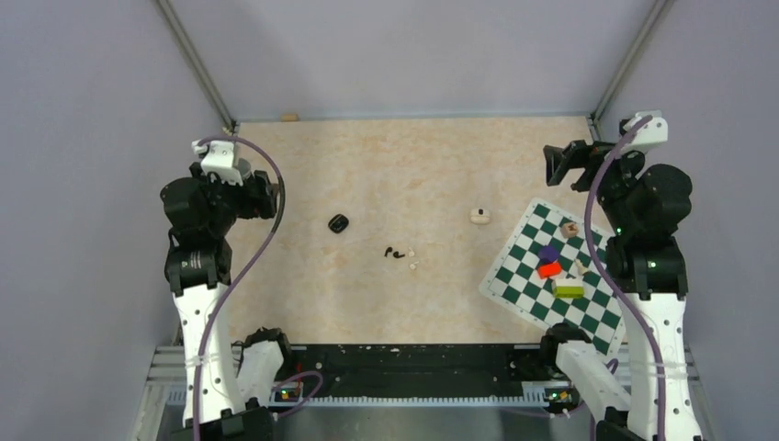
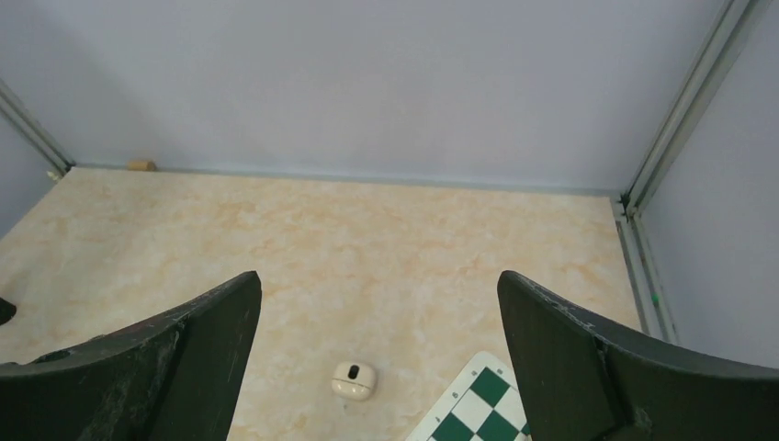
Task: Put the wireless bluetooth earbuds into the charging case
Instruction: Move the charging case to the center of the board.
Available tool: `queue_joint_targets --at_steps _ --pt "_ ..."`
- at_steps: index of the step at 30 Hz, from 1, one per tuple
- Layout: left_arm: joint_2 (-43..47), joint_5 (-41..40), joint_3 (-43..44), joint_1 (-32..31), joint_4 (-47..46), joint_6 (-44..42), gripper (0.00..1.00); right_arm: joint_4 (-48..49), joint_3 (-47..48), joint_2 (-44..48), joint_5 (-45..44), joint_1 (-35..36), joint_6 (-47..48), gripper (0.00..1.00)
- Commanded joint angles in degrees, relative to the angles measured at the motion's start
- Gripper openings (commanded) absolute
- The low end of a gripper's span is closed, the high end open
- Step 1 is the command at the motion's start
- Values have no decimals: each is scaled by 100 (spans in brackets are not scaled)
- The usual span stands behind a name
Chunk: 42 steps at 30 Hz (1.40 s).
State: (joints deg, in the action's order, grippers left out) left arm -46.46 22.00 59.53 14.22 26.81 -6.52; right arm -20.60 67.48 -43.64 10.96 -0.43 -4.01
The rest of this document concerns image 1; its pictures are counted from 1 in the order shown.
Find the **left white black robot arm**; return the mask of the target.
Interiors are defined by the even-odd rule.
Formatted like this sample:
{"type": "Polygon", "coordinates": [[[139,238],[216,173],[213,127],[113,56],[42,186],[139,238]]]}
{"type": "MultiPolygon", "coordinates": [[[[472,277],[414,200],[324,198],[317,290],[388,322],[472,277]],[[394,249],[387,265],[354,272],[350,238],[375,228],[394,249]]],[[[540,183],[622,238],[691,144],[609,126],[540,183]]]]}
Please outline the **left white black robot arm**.
{"type": "Polygon", "coordinates": [[[174,440],[245,440],[268,426],[269,416],[242,398],[233,370],[232,342],[221,314],[239,279],[231,274],[227,234],[238,219],[274,222],[277,232],[287,192],[282,176],[248,171],[231,185],[201,164],[163,187],[171,223],[164,276],[180,321],[186,369],[183,426],[174,440]]]}

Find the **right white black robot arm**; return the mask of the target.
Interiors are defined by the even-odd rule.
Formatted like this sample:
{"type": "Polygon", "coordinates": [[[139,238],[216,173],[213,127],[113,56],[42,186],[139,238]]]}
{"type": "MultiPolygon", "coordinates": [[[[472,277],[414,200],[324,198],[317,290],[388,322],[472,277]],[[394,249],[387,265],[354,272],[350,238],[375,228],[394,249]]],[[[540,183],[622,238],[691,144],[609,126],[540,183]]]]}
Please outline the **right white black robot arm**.
{"type": "Polygon", "coordinates": [[[596,358],[594,341],[570,325],[544,335],[541,371],[565,376],[578,391],[597,440],[701,440],[683,349],[689,291],[686,265],[675,239],[691,212],[693,185],[682,170],[647,165],[645,154],[615,143],[573,141],[546,146],[546,180],[560,184],[581,171],[572,189],[599,205],[613,229],[595,271],[613,290],[626,326],[630,385],[622,387],[596,358]]]}

